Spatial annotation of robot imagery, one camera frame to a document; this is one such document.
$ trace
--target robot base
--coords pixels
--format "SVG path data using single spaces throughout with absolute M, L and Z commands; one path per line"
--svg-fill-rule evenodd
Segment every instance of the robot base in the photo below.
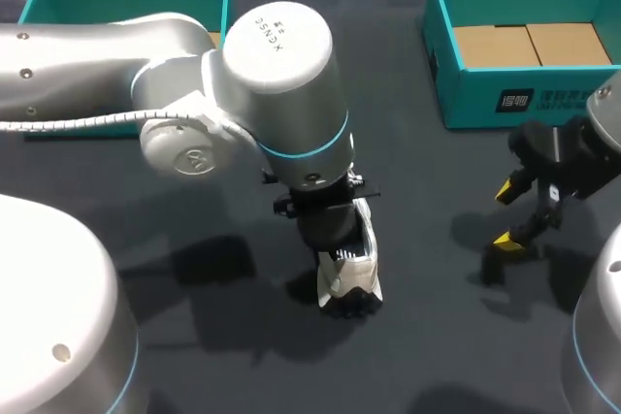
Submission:
M 562 383 L 573 414 L 621 413 L 621 228 L 608 240 L 573 313 Z

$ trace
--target cable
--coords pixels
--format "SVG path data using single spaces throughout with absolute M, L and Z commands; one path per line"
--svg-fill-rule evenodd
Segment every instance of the cable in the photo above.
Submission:
M 184 111 L 125 111 L 109 115 L 91 116 L 73 120 L 50 121 L 0 121 L 0 132 L 8 133 L 42 133 L 53 131 L 71 131 L 102 126 L 119 125 L 151 119 L 199 120 L 198 114 Z

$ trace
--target white cylindrical robot base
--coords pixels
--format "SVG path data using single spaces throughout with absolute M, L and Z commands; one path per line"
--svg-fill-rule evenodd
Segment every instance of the white cylindrical robot base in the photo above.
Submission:
M 138 328 L 120 289 L 118 297 L 108 334 L 90 364 L 32 414 L 147 413 L 148 389 L 139 368 Z M 64 348 L 56 351 L 62 357 Z
M 572 414 L 621 413 L 621 229 L 606 244 L 575 308 L 562 383 Z
M 138 327 L 101 242 L 0 195 L 0 414 L 146 414 Z

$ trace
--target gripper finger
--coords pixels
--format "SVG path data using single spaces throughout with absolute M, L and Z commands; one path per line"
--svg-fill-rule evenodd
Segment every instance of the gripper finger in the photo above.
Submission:
M 526 169 L 516 170 L 509 175 L 507 181 L 496 195 L 496 201 L 508 206 L 533 186 L 536 177 Z

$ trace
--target robotic arm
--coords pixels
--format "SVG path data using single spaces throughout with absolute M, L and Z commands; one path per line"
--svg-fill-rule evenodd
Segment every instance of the robotic arm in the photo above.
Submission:
M 547 228 L 560 228 L 571 198 L 585 200 L 621 174 L 621 73 L 587 101 L 587 115 L 561 127 L 527 122 L 511 132 L 509 148 L 521 163 L 496 199 L 511 204 L 538 188 L 538 206 L 483 256 L 484 284 L 503 283 L 503 265 L 529 254 Z M 591 271 L 563 345 L 561 380 L 573 414 L 621 413 L 621 227 L 608 239 Z
M 313 9 L 258 7 L 223 50 L 187 16 L 102 25 L 0 25 L 0 129 L 56 131 L 136 121 L 149 164 L 200 177 L 228 163 L 235 144 L 267 160 L 265 183 L 288 192 L 275 213 L 295 218 L 317 258 L 317 298 L 331 314 L 382 302 L 377 246 L 353 172 L 349 113 L 332 35 Z
M 504 267 L 531 254 L 533 241 L 548 228 L 559 229 L 570 199 L 585 200 L 621 174 L 621 74 L 587 101 L 587 116 L 549 127 L 528 121 L 515 128 L 508 146 L 520 161 L 496 200 L 510 205 L 537 184 L 538 205 L 526 223 L 509 228 L 484 252 L 481 281 L 504 283 Z

